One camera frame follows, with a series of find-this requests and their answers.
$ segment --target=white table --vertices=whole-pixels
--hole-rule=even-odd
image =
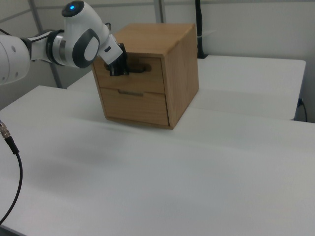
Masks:
[[[97,94],[37,87],[0,111],[27,236],[312,236],[315,125],[189,107],[174,130],[107,121]],[[18,182],[0,142],[0,215]]]
[[[305,61],[207,56],[198,70],[200,89],[190,107],[294,119]],[[97,93],[93,73],[68,89]]]

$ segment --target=wooden drawer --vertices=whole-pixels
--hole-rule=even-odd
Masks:
[[[100,92],[109,118],[169,125],[165,94],[112,88],[100,88]]]
[[[94,62],[94,69],[99,87],[137,92],[165,93],[160,58],[128,55],[127,63],[130,68],[145,67],[145,71],[123,76],[110,76],[104,66],[104,61],[101,58],[97,58]]]

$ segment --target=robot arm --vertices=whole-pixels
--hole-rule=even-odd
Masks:
[[[110,75],[128,74],[126,51],[117,44],[97,13],[83,1],[73,1],[62,10],[64,30],[52,30],[32,38],[0,35],[0,84],[26,76],[30,61],[85,68],[99,55]]]

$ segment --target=black cable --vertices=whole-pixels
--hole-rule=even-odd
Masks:
[[[9,130],[6,128],[5,124],[1,120],[0,120],[0,133],[4,137],[4,140],[6,141],[6,143],[9,145],[9,147],[10,147],[11,151],[13,152],[13,154],[16,155],[16,157],[18,158],[19,168],[20,168],[20,180],[19,180],[18,190],[17,190],[17,192],[15,194],[15,198],[14,198],[13,203],[11,204],[9,210],[4,215],[4,217],[0,220],[0,225],[1,225],[5,221],[5,219],[8,217],[8,215],[10,214],[12,209],[14,208],[14,205],[16,204],[16,201],[18,200],[18,197],[19,197],[19,194],[20,194],[20,191],[21,191],[21,187],[22,187],[23,167],[22,167],[21,157],[19,155],[20,151],[16,147],[16,145],[14,143],[14,140],[13,140]]]
[[[12,209],[14,208],[14,205],[16,203],[16,201],[18,200],[20,191],[21,191],[21,187],[22,187],[22,180],[23,180],[23,167],[22,167],[22,161],[21,161],[21,157],[20,155],[17,153],[16,157],[18,158],[18,162],[19,162],[19,168],[20,168],[20,180],[19,180],[19,186],[18,186],[18,190],[15,194],[15,198],[9,208],[9,210],[7,211],[7,213],[4,215],[4,217],[0,220],[0,225],[5,221],[5,219],[8,217],[8,215],[11,213]]]
[[[42,39],[44,39],[44,38],[47,38],[47,37],[48,37],[48,35],[43,36],[43,37],[41,37],[41,38],[37,38],[37,39],[31,40],[31,42],[34,43],[34,42],[40,41],[40,40],[42,40]]]
[[[307,122],[307,113],[306,113],[306,107],[304,105],[304,102],[302,102],[301,105],[303,105],[304,112],[305,112],[305,122]]]
[[[1,31],[2,33],[6,34],[6,35],[11,36],[8,32],[4,31],[3,29],[0,29],[0,31]]]
[[[112,25],[109,22],[105,23],[105,25],[108,27],[109,30],[112,29]]]

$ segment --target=wooden cabinet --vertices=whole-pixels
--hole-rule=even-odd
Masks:
[[[115,34],[129,67],[110,76],[101,58],[93,73],[107,119],[173,129],[198,91],[194,24],[130,24]]]

